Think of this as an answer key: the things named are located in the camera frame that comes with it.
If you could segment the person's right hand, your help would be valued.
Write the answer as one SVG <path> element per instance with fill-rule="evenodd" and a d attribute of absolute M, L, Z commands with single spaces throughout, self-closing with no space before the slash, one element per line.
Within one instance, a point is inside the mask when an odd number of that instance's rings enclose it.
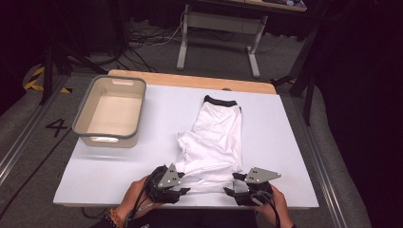
<path fill-rule="evenodd" d="M 272 204 L 266 204 L 262 206 L 253 206 L 253 209 L 273 226 L 278 228 L 292 228 L 294 226 L 293 221 L 290 218 L 288 206 L 284 195 L 275 187 L 272 186 L 273 197 Z"/>

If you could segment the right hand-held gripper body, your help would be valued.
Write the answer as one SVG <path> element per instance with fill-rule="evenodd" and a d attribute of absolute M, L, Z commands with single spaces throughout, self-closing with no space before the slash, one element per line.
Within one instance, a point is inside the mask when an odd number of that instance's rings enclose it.
<path fill-rule="evenodd" d="M 238 198 L 234 198 L 237 205 L 262 206 L 268 204 L 273 197 L 270 181 L 280 178 L 281 174 L 258 167 L 252 167 L 246 175 L 244 183 L 248 189 L 245 192 L 240 192 Z"/>

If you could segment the white table board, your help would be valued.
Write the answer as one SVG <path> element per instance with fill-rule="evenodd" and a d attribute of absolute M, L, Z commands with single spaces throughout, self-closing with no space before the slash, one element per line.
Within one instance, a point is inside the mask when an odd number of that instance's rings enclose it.
<path fill-rule="evenodd" d="M 138 142 L 131 148 L 78 141 L 54 196 L 65 206 L 114 206 L 131 182 L 181 155 L 180 133 L 192 130 L 204 97 L 234 101 L 241 109 L 241 167 L 278 173 L 272 181 L 292 208 L 315 208 L 317 195 L 278 95 L 178 86 L 146 89 Z"/>

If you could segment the white shorts with black waistband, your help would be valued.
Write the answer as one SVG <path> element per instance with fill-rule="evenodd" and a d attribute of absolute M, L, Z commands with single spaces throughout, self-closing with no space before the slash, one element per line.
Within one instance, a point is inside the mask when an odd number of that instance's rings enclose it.
<path fill-rule="evenodd" d="M 178 134 L 182 152 L 175 161 L 181 186 L 191 194 L 222 193 L 242 167 L 242 115 L 236 101 L 204 97 L 191 131 Z"/>

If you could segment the person's left hand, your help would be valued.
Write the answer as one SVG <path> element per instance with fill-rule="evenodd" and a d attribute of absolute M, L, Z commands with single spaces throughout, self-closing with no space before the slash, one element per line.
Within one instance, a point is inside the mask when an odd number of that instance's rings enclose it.
<path fill-rule="evenodd" d="M 114 209 L 121 222 L 125 222 L 131 215 L 138 219 L 161 206 L 160 203 L 154 203 L 146 192 L 142 191 L 146 181 L 147 177 L 133 181 L 127 189 L 121 204 Z"/>

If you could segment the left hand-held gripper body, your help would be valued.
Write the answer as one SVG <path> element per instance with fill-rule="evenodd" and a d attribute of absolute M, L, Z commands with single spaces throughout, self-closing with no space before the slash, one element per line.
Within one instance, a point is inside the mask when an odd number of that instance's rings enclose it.
<path fill-rule="evenodd" d="M 178 177 L 176 166 L 171 163 L 169 166 L 157 167 L 148 177 L 146 182 L 146 193 L 155 203 L 176 203 L 180 196 L 175 194 L 173 187 L 181 183 Z"/>

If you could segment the black metal stand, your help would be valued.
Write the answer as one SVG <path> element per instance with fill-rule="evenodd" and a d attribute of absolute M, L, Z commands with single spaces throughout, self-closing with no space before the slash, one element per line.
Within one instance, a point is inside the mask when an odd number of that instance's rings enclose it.
<path fill-rule="evenodd" d="M 290 72 L 284 77 L 270 80 L 270 83 L 274 87 L 278 87 L 283 84 L 290 83 L 292 80 L 295 80 L 293 86 L 289 90 L 289 93 L 292 97 L 298 97 L 302 94 L 303 91 L 306 92 L 302 116 L 305 124 L 308 126 L 311 125 L 310 114 L 315 90 L 315 77 L 306 70 L 305 66 L 319 28 L 319 23 L 315 23 L 313 25 L 301 48 L 299 55 L 297 56 L 292 68 L 290 69 Z"/>

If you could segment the beige plastic basket grey rim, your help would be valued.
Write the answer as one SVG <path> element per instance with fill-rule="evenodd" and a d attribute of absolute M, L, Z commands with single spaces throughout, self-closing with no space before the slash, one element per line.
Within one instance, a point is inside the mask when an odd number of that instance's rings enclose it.
<path fill-rule="evenodd" d="M 86 145 L 130 148 L 139 138 L 146 82 L 100 75 L 83 98 L 72 129 Z"/>

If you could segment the metal floor rail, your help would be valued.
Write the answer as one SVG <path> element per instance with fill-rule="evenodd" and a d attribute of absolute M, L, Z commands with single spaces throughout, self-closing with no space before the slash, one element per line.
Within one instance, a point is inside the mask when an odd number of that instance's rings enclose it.
<path fill-rule="evenodd" d="M 324 165 L 323 159 L 319 152 L 317 141 L 310 126 L 305 123 L 303 117 L 303 107 L 298 98 L 293 98 L 292 103 L 298 115 L 298 121 L 301 125 L 304 135 L 310 147 L 310 154 L 313 158 L 313 165 L 317 173 L 318 182 L 321 187 L 321 192 L 325 198 L 327 208 L 329 209 L 335 228 L 348 228 L 346 219 L 341 211 L 336 192 L 332 186 L 328 172 Z"/>
<path fill-rule="evenodd" d="M 32 89 L 0 117 L 0 187 L 35 135 L 36 128 L 59 97 L 70 98 L 74 89 L 67 86 L 69 78 L 56 80 L 53 93 L 44 104 L 43 93 Z"/>

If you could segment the black tripod stand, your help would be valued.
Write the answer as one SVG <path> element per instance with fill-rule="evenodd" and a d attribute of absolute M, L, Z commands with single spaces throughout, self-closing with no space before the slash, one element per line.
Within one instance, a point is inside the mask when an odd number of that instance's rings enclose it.
<path fill-rule="evenodd" d="M 106 70 L 85 57 L 77 45 L 64 15 L 57 6 L 57 0 L 38 0 L 38 7 L 45 44 L 44 90 L 40 102 L 40 105 L 44 105 L 53 93 L 53 67 L 57 68 L 59 74 L 69 75 L 71 73 L 72 66 L 69 56 L 96 73 L 106 74 Z"/>

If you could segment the person's dark lap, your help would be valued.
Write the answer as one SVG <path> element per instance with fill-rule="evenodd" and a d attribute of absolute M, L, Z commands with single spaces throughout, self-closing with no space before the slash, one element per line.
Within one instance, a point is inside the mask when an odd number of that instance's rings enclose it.
<path fill-rule="evenodd" d="M 155 209 L 127 228 L 258 228 L 251 210 Z"/>

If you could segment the white-legged desk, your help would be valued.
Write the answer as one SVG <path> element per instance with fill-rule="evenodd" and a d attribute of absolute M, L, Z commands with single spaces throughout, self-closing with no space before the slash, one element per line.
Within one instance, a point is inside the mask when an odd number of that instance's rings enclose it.
<path fill-rule="evenodd" d="M 257 19 L 251 16 L 230 16 L 214 12 L 201 12 L 194 10 L 196 3 L 205 3 L 208 6 L 225 7 L 242 12 L 257 12 Z M 252 75 L 259 78 L 259 66 L 256 59 L 256 51 L 263 35 L 270 11 L 302 12 L 307 10 L 304 0 L 192 0 L 184 5 L 182 13 L 181 30 L 182 41 L 177 61 L 177 69 L 183 70 L 187 52 L 188 29 L 212 29 L 227 32 L 249 34 L 254 36 L 254 41 L 245 48 Z"/>

